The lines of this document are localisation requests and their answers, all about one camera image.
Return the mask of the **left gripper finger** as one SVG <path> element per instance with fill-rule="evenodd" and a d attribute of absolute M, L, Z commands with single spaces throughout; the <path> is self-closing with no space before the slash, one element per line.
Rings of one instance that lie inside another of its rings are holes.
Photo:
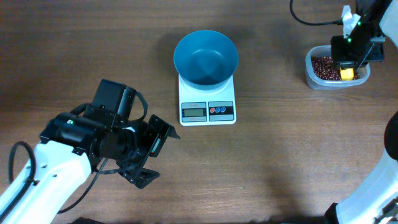
<path fill-rule="evenodd" d="M 131 180 L 131 183 L 138 189 L 143 189 L 158 177 L 160 177 L 160 174 L 157 171 L 142 169 L 137 177 Z"/>
<path fill-rule="evenodd" d="M 150 117 L 149 124 L 158 132 L 161 139 L 180 139 L 175 127 L 155 114 Z"/>

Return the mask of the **yellow measuring scoop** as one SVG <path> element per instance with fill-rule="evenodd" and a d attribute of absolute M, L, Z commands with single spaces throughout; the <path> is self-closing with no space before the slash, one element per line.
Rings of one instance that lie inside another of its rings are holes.
<path fill-rule="evenodd" d="M 341 80 L 344 80 L 344 81 L 354 80 L 355 71 L 353 68 L 341 68 L 340 69 L 340 77 L 341 77 Z"/>

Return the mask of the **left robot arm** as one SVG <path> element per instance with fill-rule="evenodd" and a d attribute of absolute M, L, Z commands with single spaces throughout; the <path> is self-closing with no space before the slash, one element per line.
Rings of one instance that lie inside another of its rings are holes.
<path fill-rule="evenodd" d="M 28 155 L 18 175 L 9 174 L 10 186 L 1 195 L 2 223 L 50 223 L 68 211 L 66 201 L 89 180 L 119 174 L 143 189 L 159 173 L 146 169 L 168 138 L 177 138 L 175 128 L 156 115 L 131 120 L 135 89 L 101 80 L 91 103 L 85 103 L 51 119 L 30 146 L 17 142 L 10 151 L 13 161 L 23 147 Z"/>

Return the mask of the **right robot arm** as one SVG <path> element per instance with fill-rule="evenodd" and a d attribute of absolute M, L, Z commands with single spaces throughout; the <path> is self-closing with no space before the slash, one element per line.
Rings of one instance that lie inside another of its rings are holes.
<path fill-rule="evenodd" d="M 331 38 L 331 57 L 343 69 L 359 70 L 384 60 L 383 43 L 397 43 L 397 1 L 357 1 L 355 14 L 343 9 L 343 35 Z M 386 223 L 397 215 L 397 115 L 383 132 L 384 146 L 367 160 L 377 162 L 359 187 L 325 212 L 326 223 Z"/>

